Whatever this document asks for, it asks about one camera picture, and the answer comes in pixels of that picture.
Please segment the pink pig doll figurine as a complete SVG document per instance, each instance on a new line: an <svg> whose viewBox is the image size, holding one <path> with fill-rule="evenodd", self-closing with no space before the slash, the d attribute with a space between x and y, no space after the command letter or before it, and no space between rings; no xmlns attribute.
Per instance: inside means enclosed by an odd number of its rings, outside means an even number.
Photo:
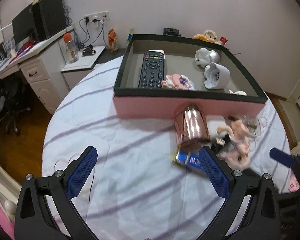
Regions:
<svg viewBox="0 0 300 240"><path fill-rule="evenodd" d="M228 151L222 151L217 157L227 163L232 170L246 170L250 166L250 141L240 142L229 148Z"/></svg>

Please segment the black flower hair clip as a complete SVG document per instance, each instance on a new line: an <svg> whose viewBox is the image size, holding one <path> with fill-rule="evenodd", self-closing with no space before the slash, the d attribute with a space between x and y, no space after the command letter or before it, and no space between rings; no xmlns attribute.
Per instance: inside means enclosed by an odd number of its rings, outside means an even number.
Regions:
<svg viewBox="0 0 300 240"><path fill-rule="evenodd" d="M220 154L222 152L228 152L229 147L231 146L231 140L228 134L221 138L216 138L211 141L211 150L215 154Z"/></svg>

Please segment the blue gold cigarette box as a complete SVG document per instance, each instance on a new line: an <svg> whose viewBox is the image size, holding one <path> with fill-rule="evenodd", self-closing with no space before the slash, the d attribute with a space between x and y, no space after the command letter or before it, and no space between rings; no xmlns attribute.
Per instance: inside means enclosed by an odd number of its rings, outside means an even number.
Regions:
<svg viewBox="0 0 300 240"><path fill-rule="evenodd" d="M191 170L192 172L205 173L198 155L183 148L177 150L177 153L173 158L173 163L184 167L187 170Z"/></svg>

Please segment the rose gold metal cup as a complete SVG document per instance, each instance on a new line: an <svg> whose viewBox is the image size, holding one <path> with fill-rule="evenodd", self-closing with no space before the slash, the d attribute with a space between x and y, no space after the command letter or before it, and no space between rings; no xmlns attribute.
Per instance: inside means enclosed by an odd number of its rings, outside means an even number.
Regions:
<svg viewBox="0 0 300 240"><path fill-rule="evenodd" d="M174 126L178 146L210 141L206 118L200 107L194 103L176 110Z"/></svg>

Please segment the pink donut brick model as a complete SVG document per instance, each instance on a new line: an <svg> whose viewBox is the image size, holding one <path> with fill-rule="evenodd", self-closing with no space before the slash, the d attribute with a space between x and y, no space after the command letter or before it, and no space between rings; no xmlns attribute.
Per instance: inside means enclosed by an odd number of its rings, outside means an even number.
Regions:
<svg viewBox="0 0 300 240"><path fill-rule="evenodd" d="M166 75L165 80L161 81L162 88L174 90L195 90L194 83L185 75L172 74Z"/></svg>

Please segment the black tv remote control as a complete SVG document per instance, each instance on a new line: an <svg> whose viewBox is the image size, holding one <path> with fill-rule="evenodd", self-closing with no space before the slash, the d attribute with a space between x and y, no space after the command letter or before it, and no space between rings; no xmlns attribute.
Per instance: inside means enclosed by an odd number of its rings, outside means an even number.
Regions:
<svg viewBox="0 0 300 240"><path fill-rule="evenodd" d="M143 54L139 88L161 89L161 81L165 76L165 55L150 53Z"/></svg>

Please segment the pink winged doll figurine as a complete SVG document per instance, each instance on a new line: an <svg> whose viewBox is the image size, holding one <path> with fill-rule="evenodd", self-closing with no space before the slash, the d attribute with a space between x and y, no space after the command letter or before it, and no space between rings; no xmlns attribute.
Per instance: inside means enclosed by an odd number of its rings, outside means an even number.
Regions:
<svg viewBox="0 0 300 240"><path fill-rule="evenodd" d="M217 128L217 133L227 132L232 140L242 140L249 134L248 127L243 124L241 119L232 121L231 125L220 125Z"/></svg>

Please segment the white pink brick model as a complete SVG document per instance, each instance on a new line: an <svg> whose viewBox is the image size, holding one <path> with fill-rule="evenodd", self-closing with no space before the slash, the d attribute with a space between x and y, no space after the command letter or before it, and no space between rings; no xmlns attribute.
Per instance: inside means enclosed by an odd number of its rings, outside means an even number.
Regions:
<svg viewBox="0 0 300 240"><path fill-rule="evenodd" d="M242 91L242 90L236 90L236 91L229 90L229 93L230 94L235 94L235 95L247 96L247 93Z"/></svg>

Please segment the pink bed sheet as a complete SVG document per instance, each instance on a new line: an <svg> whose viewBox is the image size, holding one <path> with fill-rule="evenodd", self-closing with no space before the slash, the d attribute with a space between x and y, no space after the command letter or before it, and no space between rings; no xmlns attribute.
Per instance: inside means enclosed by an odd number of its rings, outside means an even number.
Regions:
<svg viewBox="0 0 300 240"><path fill-rule="evenodd" d="M4 230L4 232L8 235L9 239L14 239L14 224L5 215L1 206L0 206L0 226Z"/></svg>

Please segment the white plush toy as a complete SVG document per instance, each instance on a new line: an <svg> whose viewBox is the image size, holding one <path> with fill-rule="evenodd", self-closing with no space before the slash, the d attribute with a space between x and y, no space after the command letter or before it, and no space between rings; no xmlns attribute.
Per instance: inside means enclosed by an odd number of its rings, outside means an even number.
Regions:
<svg viewBox="0 0 300 240"><path fill-rule="evenodd" d="M205 30L202 34L194 35L193 39L222 45L221 41L217 41L216 33L210 29Z"/></svg>

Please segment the low white black cabinet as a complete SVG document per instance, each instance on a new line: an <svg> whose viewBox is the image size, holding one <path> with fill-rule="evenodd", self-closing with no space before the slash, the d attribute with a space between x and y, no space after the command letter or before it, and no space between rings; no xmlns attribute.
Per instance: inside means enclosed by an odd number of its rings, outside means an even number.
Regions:
<svg viewBox="0 0 300 240"><path fill-rule="evenodd" d="M61 70L61 73L68 84L70 90L79 83L84 77L99 66L111 61L117 57L121 57L125 53L125 49L118 49L112 53L105 46L93 47L96 54L93 56L83 56L81 52L78 54L78 60L73 63L67 63Z"/></svg>

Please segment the black computer monitor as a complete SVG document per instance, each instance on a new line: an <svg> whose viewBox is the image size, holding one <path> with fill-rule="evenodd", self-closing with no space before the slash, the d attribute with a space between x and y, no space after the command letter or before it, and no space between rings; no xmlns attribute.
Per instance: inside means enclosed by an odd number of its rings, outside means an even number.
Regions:
<svg viewBox="0 0 300 240"><path fill-rule="evenodd" d="M32 4L25 7L12 20L13 38L16 44L27 37L36 39L36 30L32 13Z"/></svg>

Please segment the orange snack bag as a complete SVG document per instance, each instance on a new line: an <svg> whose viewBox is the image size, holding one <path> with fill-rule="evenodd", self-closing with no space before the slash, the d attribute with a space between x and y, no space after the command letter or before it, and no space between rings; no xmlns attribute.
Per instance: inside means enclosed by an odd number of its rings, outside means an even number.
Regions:
<svg viewBox="0 0 300 240"><path fill-rule="evenodd" d="M110 31L108 32L108 44L109 44L109 50L112 53L116 53L118 50L117 34L114 28L110 29Z"/></svg>

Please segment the blue white snack bag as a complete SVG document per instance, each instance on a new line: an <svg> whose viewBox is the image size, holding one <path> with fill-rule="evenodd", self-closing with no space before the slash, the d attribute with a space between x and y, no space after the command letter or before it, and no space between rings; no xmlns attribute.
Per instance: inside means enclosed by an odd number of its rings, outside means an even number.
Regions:
<svg viewBox="0 0 300 240"><path fill-rule="evenodd" d="M132 37L133 37L133 34L132 34L132 33L129 33L128 38L126 39L126 45L127 45L127 46L129 45L129 43L130 43Z"/></svg>

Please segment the black computer tower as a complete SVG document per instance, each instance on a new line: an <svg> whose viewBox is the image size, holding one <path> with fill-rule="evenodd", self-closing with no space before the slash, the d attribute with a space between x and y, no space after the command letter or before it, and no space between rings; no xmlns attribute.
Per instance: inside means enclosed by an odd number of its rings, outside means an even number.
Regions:
<svg viewBox="0 0 300 240"><path fill-rule="evenodd" d="M39 0L32 5L37 41L46 40L66 28L62 0Z"/></svg>

